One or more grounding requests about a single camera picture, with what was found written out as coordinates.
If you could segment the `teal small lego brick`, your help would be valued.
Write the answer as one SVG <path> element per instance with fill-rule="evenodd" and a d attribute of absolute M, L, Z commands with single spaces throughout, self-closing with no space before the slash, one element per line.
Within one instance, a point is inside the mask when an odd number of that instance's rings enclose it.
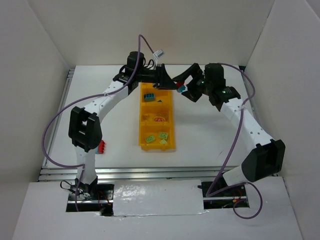
<path fill-rule="evenodd" d="M 183 93 L 186 89 L 187 89 L 187 88 L 186 88 L 185 85 L 181 85 L 181 86 L 177 89 L 177 92 L 178 92 L 178 93 Z"/>

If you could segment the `teal rounded lego brick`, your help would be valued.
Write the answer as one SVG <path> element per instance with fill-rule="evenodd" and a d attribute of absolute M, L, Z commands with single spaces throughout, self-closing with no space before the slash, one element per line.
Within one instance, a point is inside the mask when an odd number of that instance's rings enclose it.
<path fill-rule="evenodd" d="M 156 100 L 156 96 L 154 93 L 146 93 L 143 95 L 143 100 L 145 102 L 154 102 Z"/>

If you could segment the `yellow round orange-print lego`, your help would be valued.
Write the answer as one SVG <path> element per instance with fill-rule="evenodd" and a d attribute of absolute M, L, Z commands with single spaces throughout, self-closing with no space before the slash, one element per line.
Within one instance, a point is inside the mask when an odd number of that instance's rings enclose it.
<path fill-rule="evenodd" d="M 154 122 L 165 122 L 166 121 L 166 119 L 165 118 L 163 118 L 163 117 L 155 117 L 154 118 Z"/>

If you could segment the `lime green lego brick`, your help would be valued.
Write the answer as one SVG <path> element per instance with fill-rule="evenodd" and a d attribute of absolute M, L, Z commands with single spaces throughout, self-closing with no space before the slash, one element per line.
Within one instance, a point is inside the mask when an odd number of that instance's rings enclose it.
<path fill-rule="evenodd" d="M 167 132 L 159 132 L 158 133 L 158 137 L 160 138 L 160 139 L 167 139 L 168 138 L 168 136 L 169 136 L 169 134 L 167 133 Z"/>

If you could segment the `pale green lego brick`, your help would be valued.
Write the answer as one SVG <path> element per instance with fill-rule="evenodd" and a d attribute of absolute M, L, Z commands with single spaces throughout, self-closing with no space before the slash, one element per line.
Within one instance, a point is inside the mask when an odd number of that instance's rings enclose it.
<path fill-rule="evenodd" d="M 167 142 L 166 139 L 161 139 L 161 140 L 159 141 L 159 143 L 160 143 L 160 144 L 163 144 L 163 145 L 168 144 L 168 142 Z"/>

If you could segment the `red studded lego brick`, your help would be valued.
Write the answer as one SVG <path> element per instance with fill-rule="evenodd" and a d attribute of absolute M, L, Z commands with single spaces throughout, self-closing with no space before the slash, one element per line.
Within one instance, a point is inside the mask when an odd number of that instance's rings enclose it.
<path fill-rule="evenodd" d="M 97 147 L 99 154 L 103 154 L 105 152 L 105 146 L 106 146 L 105 141 L 101 140 Z"/>

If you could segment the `red curved lego brick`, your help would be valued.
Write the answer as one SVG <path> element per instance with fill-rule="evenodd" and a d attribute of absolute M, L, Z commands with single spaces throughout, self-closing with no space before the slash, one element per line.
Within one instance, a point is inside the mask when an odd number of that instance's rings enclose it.
<path fill-rule="evenodd" d="M 183 86 L 183 85 L 184 85 L 184 82 L 177 82 L 177 83 L 176 83 L 177 88 L 180 88 L 180 87 Z"/>

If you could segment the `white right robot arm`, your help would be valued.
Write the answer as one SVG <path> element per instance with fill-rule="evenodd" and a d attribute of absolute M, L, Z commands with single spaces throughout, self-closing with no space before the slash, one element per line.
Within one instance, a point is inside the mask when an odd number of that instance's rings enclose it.
<path fill-rule="evenodd" d="M 245 182 L 254 183 L 279 173 L 286 149 L 284 142 L 280 139 L 275 140 L 269 135 L 248 111 L 245 105 L 250 98 L 242 99 L 233 86 L 226 85 L 224 67 L 224 63 L 209 63 L 202 70 L 197 63 L 194 63 L 173 78 L 176 85 L 181 87 L 186 79 L 191 77 L 186 90 L 181 94 L 192 102 L 197 102 L 203 95 L 208 96 L 210 103 L 236 127 L 236 134 L 227 157 L 207 190 L 208 197 L 215 192 L 221 192 L 223 188 Z M 225 171 L 239 139 L 244 141 L 248 156 L 239 166 Z"/>

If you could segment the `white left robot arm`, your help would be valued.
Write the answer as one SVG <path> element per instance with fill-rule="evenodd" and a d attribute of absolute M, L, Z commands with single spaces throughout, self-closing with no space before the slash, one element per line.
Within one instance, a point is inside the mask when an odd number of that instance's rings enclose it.
<path fill-rule="evenodd" d="M 78 164 L 75 185 L 90 197 L 95 196 L 98 190 L 95 158 L 96 148 L 103 138 L 101 123 L 105 116 L 128 97 L 139 83 L 151 83 L 159 90 L 177 89 L 163 63 L 153 69 L 144 64 L 143 53 L 130 52 L 126 65 L 114 76 L 102 96 L 82 108 L 76 106 L 70 112 L 68 136 L 74 145 Z"/>

